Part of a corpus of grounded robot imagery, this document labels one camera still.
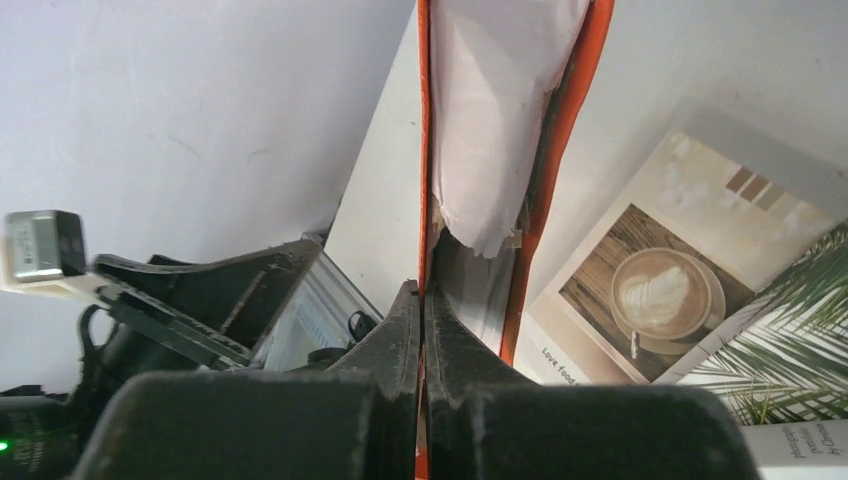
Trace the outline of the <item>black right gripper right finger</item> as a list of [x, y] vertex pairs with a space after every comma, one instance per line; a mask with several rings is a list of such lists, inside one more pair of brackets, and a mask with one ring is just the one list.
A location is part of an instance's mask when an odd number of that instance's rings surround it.
[[680, 386], [543, 386], [508, 366], [438, 289], [424, 298], [435, 479], [754, 479], [719, 399]]

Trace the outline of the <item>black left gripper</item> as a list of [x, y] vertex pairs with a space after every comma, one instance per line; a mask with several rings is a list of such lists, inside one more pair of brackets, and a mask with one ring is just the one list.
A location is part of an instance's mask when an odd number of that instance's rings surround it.
[[321, 252], [320, 244], [300, 239], [206, 264], [97, 256], [91, 270], [107, 285], [95, 295], [131, 328], [114, 323], [97, 346], [90, 323], [101, 307], [90, 305], [79, 317], [81, 380], [67, 401], [78, 436], [91, 436], [115, 393], [138, 374], [248, 366], [250, 350], [273, 328]]

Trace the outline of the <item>orange hardcover book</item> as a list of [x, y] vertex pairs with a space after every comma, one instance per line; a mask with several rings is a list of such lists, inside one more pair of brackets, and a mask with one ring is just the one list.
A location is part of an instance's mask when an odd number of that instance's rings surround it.
[[419, 411], [431, 476], [424, 298], [513, 367], [531, 266], [595, 76], [611, 1], [420, 1]]

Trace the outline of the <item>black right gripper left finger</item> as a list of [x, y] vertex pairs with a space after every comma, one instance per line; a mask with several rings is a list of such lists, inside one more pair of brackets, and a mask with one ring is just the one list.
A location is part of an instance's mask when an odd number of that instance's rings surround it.
[[410, 479], [420, 303], [401, 285], [386, 318], [329, 368], [152, 372], [108, 404], [76, 479]]

